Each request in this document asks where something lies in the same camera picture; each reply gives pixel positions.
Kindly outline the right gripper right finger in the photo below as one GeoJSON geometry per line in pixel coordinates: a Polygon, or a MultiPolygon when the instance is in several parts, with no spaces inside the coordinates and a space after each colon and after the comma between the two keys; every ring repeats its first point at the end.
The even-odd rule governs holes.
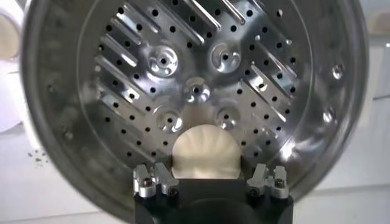
{"type": "Polygon", "coordinates": [[[264,195],[268,188],[274,198],[289,197],[287,172],[283,166],[276,166],[270,172],[267,165],[257,164],[252,177],[246,183],[249,190],[254,190],[259,196],[264,195]]]}

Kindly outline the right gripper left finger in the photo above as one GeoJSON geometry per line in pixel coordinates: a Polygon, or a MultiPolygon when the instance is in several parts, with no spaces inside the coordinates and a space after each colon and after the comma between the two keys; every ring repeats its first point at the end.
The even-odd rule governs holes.
{"type": "Polygon", "coordinates": [[[178,193],[179,181],[168,171],[163,163],[155,163],[150,170],[146,165],[137,165],[133,170],[133,191],[141,198],[151,198],[157,194],[157,186],[163,195],[178,193]]]}

